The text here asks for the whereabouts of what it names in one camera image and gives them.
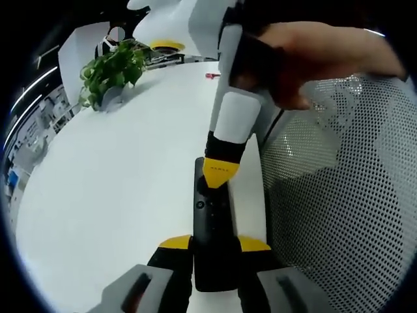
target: person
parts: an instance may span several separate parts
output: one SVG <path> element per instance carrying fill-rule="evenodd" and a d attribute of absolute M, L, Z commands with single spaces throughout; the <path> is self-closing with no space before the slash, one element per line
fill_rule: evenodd
<path fill-rule="evenodd" d="M 402 80 L 407 77 L 385 38 L 366 29 L 320 22 L 274 23 L 258 39 L 285 52 L 285 64 L 277 73 L 278 86 L 269 91 L 276 104 L 286 110 L 309 109 L 299 90 L 311 80 L 345 78 L 359 72 Z M 236 82 L 237 87 L 247 90 L 256 84 L 248 74 L 240 75 Z"/>
<path fill-rule="evenodd" d="M 114 52 L 116 50 L 116 47 L 119 45 L 119 39 L 111 37 L 112 29 L 114 29 L 115 27 L 123 27 L 125 25 L 126 23 L 119 23 L 119 22 L 110 24 L 110 28 L 109 28 L 107 35 L 96 46 L 96 49 L 94 51 L 95 59 L 109 52 Z"/>

